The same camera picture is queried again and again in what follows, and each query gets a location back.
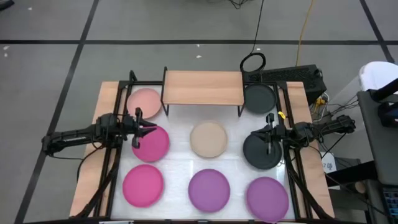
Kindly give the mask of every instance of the black floor stripe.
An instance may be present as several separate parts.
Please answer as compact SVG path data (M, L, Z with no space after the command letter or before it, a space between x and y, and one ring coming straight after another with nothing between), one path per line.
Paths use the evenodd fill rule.
M79 44L80 40L0 40L0 44Z
M85 28L83 29L83 33L81 34L81 37L80 37L80 43L79 43L79 45L78 45L78 47L76 49L75 55L73 56L73 59L72 59L72 62L71 62L70 68L69 68L69 72L68 72L68 75L67 75L67 77L65 79L65 83L63 84L63 88L62 88L60 97L58 99L58 103L57 103L57 105L55 107L55 111L54 111L54 114L52 116L52 119L51 119L51 122L50 122L50 126L49 126L49 128L47 130L47 134L50 134L50 133L54 132L55 128L57 127L57 123L58 123L58 120L60 118L61 111L62 111L63 105L65 103L65 99L67 97L68 90L70 88L70 84L71 84L72 79L73 79L73 75L75 74L75 70L76 70L77 64L79 62L81 51L83 50L84 40L87 38L88 31L89 31L91 23L93 21L96 8L98 6L98 1L99 0L94 0L93 1L93 5L91 7L90 13L88 15L88 18L87 18L87 21L86 21L86 24L85 24ZM33 174L30 177L29 184L28 184L28 186L26 188L25 195L24 195L24 197L22 199L22 203L21 203L21 205L19 207L19 210L18 210L18 213L17 213L17 216L16 216L16 219L15 219L14 223L23 223L24 222L27 210L29 208L30 201L32 199L34 190L36 188L37 182L38 182L39 177L40 177L40 173L42 171L42 168L43 168L43 165L44 165L44 162L45 162L45 158L46 158L46 155L41 151L40 154L39 154L39 158L36 161L36 165L34 167Z
M373 18L372 14L371 14L371 11L369 10L368 5L366 4L366 1L365 0L359 0L359 1L360 1L361 5L362 5L362 8L363 8L365 14L366 14L366 17L369 20L369 23L371 24L371 27L372 27L373 32L374 32L374 35L376 35L376 38L379 41L379 44L380 44L381 49L382 49L382 51L384 53L384 56L386 57L388 62L395 63L394 59L392 58L392 56L390 54L390 51L388 50L387 45L386 45L386 43L385 43L385 41L383 39L383 36L380 33L380 30L379 30L379 28L376 25L376 21L374 21L374 18Z
M80 44L80 40L0 40L0 44ZM95 45L253 44L253 40L84 40ZM257 40L264 45L297 45L298 40ZM388 41L398 45L398 40ZM378 45L378 40L303 40L302 45Z
M86 40L98 45L253 44L253 40ZM264 45L297 45L298 40L257 40ZM377 40L303 40L302 45L377 45Z

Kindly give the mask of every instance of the black cable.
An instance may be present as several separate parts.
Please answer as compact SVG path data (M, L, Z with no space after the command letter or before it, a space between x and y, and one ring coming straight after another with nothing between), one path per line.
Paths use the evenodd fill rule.
M82 160L80 158L69 158L69 157L58 157L58 156L53 156L53 155L49 155L51 158L54 159L69 159L69 160Z
M298 147L302 147L302 145L300 143L298 143L297 141L294 141L293 139L285 139L284 141L292 141L292 142L296 143ZM319 155L321 156L321 153L320 153L320 151L317 148L315 148L315 147L313 147L311 145L307 145L307 146L304 146L304 147L310 147L310 148L316 150L319 153Z
M81 165L83 165L84 161L85 161L89 156L91 156L92 154L94 154L94 152L96 152L96 151L98 151L98 150L100 150L100 149L101 149L100 147L99 147L99 148L96 148L94 151L92 151L91 153L89 153L87 156L85 156L85 157L80 161L80 164L79 164L79 166L77 167L76 182L79 181L79 175L80 175L80 168L81 168Z
M251 49L251 53L254 51L254 47L256 46L256 41L257 41L257 35L259 33L259 27L260 27L260 21L261 21L261 14L262 14L262 6L264 5L264 0L261 1L261 7L260 7L260 16L259 16L259 22L257 23L257 30L256 30L256 36L254 36L254 43L253 43L253 48Z
M240 9L241 6L242 6L244 3L248 2L249 0L241 0L239 3L234 2L233 0L229 0L229 1L230 1L230 3L234 6L235 9Z
M340 108L340 109L337 109L337 110L331 112L330 114L334 115L334 114L339 113L340 111L347 110L347 109L352 109L352 108L355 108L357 106L359 106L359 105L357 104L357 105L352 105L352 106L347 106L347 107L344 107L344 108Z
M323 150L325 150L325 152L327 151L327 147L325 146L325 143L320 142L319 145L321 145L321 147L323 148ZM352 165L349 164L349 162L347 162L347 161L342 160L342 161L344 161L344 162L347 162L347 163L349 164L349 166L346 166L346 165L342 164L342 163L339 161L340 158L338 158L338 157L334 157L334 158L335 158L335 161L336 161L337 163L339 163L340 165L342 165L344 168L349 168L349 167L352 166Z
M342 135L342 136L331 146L331 148L329 148L329 149L324 153L324 155L321 156L321 160L324 158L324 156L325 156L326 154L328 154L328 153L333 149L333 147L335 147L335 146L337 145L338 142L340 142L340 140L341 140L344 136L346 136L346 134L347 134L347 133L344 133L344 135Z
M311 104L310 111L313 109L314 106L315 106L315 103Z
M362 198L358 197L358 196L356 195L355 192L353 192L351 189L347 188L347 187L344 186L343 184L337 182L335 179L333 179L332 177L330 177L327 173L325 173L325 176L326 176L327 178L329 178L331 181L333 181L334 183L336 183L337 185L339 185L341 188L345 189L347 192L353 194L353 196L355 196L358 200L362 201L362 202L365 203L366 205L369 205L373 210L379 212L380 214L384 215L384 216L387 217L387 218L392 218L392 219L398 220L398 218L395 218L395 217L393 217L393 216L391 216L391 215L389 215L389 214L384 213L384 212L381 211L380 209L378 209L378 208L376 208L375 206L371 205L369 202L367 202L367 201L363 200Z
M331 103L331 104L328 104L328 105L330 105L330 106L345 107L345 106L350 106L350 105L352 105L352 104L354 104L354 103L356 103L356 102L358 102L358 100L352 101L351 103L348 103L348 104L346 104L346 105L340 105L340 104L338 104L338 103Z

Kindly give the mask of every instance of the light pink plate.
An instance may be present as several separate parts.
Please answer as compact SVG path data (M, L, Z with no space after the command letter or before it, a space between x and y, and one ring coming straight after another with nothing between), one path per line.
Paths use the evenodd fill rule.
M169 151L170 139L166 130L156 126L156 130L139 139L140 148L131 147L138 159L144 162L155 162Z
M147 119L154 116L161 106L159 94L151 88L139 89L127 99L127 110L133 117L135 117L137 107L142 110L142 118Z
M162 196L162 173L154 166L143 164L131 169L123 181L124 198L135 207L149 207Z

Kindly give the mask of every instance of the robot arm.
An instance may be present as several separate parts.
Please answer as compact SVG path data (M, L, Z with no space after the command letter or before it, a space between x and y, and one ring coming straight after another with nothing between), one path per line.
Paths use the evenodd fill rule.
M322 141L324 135L330 133L352 133L355 130L355 121L346 115L341 115L335 120L323 124L299 122L294 124L292 129L286 129L284 125L280 124L273 127L273 117L274 114L272 113L267 115L268 125L260 130L252 131L251 134L266 143L291 140L305 147L316 139Z
M121 136L127 140L127 134L133 134L132 146L139 148L139 138L154 131L156 124L150 123L142 119L142 111L136 108L136 120L129 114L123 117L120 122L117 115L108 113L104 114L96 120L95 124L83 129L72 131L54 132L46 135L42 139L42 150L46 155L54 155L56 152L62 151L66 147L79 146L100 142L100 147L114 147L113 141L116 136Z

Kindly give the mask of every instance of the beige plate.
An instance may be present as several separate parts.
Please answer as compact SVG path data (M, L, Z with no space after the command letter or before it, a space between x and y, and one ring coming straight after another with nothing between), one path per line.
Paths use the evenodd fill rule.
M216 157L222 154L228 142L226 131L216 121L204 121L191 132L191 148L199 156Z

